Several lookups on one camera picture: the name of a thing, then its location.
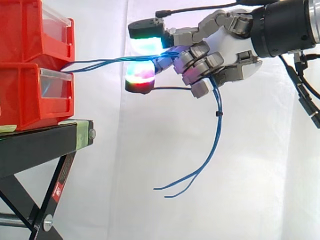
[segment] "black metal stand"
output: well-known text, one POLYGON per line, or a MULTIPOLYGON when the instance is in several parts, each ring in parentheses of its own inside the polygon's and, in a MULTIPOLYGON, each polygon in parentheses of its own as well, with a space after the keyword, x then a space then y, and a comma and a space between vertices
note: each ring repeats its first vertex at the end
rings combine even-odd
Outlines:
POLYGON ((93 144, 90 120, 66 121, 54 127, 0 134, 0 197, 15 213, 0 213, 0 226, 24 227, 30 240, 62 240, 53 218, 76 151, 93 144), (39 208, 15 174, 60 158, 39 208))

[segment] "red storage bin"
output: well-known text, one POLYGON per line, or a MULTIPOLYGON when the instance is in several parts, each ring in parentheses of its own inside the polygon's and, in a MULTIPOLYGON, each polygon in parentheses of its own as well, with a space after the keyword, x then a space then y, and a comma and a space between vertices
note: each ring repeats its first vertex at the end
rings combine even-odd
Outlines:
POLYGON ((24 131, 57 125, 73 115, 73 74, 35 63, 0 63, 0 126, 24 131))
POLYGON ((75 60, 74 21, 41 0, 0 0, 0 63, 59 71, 75 60))

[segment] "green tape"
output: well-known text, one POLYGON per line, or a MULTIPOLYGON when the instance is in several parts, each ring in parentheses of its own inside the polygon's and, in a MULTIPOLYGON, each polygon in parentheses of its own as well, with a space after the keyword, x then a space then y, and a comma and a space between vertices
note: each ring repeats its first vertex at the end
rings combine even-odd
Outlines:
POLYGON ((59 125, 76 123, 76 151, 83 149, 89 144, 89 122, 85 120, 67 120, 59 125))
POLYGON ((12 133, 17 129, 17 125, 4 125, 0 126, 0 134, 2 133, 12 133))

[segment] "white fabric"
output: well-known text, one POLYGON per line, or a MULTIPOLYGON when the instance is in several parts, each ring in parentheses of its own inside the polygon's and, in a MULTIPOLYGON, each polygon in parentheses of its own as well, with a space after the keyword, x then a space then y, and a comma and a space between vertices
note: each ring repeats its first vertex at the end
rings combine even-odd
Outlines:
MULTIPOLYGON (((74 18, 77 60, 130 54, 127 24, 152 18, 156 10, 225 3, 45 2, 74 18)), ((209 13, 173 15, 167 27, 196 26, 209 13)), ((307 72, 320 90, 317 62, 307 72)), ((216 132, 215 99, 195 99, 186 91, 131 94, 121 86, 123 73, 117 63, 76 75, 75 117, 94 120, 97 138, 77 153, 56 212, 54 225, 65 240, 320 238, 320 132, 298 103, 279 59, 265 59, 246 81, 221 88, 224 117, 217 151, 176 199, 163 196, 178 193, 188 182, 159 192, 153 188, 204 162, 216 132)), ((157 76, 156 85, 183 83, 170 69, 157 76)), ((37 203, 55 163, 18 175, 37 203)), ((1 240, 27 238, 27 230, 0 227, 1 240)))

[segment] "blue cable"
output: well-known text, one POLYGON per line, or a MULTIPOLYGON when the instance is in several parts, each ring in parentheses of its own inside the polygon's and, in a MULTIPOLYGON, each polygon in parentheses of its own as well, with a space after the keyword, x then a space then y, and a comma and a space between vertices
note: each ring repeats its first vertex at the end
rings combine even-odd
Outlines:
POLYGON ((219 143, 219 139, 220 139, 220 136, 221 136, 221 132, 222 132, 222 113, 223 113, 223 104, 222 104, 222 97, 221 97, 221 94, 220 94, 220 91, 217 87, 217 84, 215 82, 215 80, 213 79, 213 77, 210 77, 210 80, 213 84, 213 94, 214 94, 214 97, 216 99, 216 102, 217 102, 217 106, 218 106, 218 122, 217 122, 217 129, 216 129, 216 135, 215 135, 215 139, 214 139, 214 143, 213 143, 213 146, 212 146, 212 149, 209 153, 209 156, 207 157, 206 161, 204 162, 204 164, 198 168, 196 171, 190 173, 189 175, 167 185, 167 186, 164 186, 164 187, 159 187, 159 188, 154 188, 154 190, 164 190, 164 189, 168 189, 170 187, 173 187, 187 179, 190 179, 193 177, 193 179, 191 180, 191 182, 188 184, 188 186, 181 192, 179 192, 178 194, 176 195, 172 195, 172 196, 165 196, 165 198, 168 198, 168 199, 172 199, 172 198, 176 198, 178 197, 179 195, 185 193, 189 188, 190 186, 192 185, 192 183, 195 181, 195 179, 198 177, 198 175, 202 172, 202 170, 208 165, 208 163, 210 162, 210 160, 212 159, 216 149, 217 149, 217 146, 218 146, 218 143, 219 143))
POLYGON ((176 58, 179 55, 178 52, 164 52, 160 55, 149 55, 149 56, 127 56, 127 57, 120 57, 115 59, 96 59, 96 60, 87 60, 87 61, 74 61, 66 64, 62 69, 61 72, 65 74, 71 74, 71 73, 82 73, 82 72, 88 72, 92 71, 98 68, 101 68, 108 64, 118 63, 118 62, 146 62, 151 61, 154 59, 159 58, 176 58), (90 63, 96 63, 94 65, 86 66, 80 69, 70 70, 70 71, 62 71, 63 69, 70 67, 73 64, 90 64, 90 63))

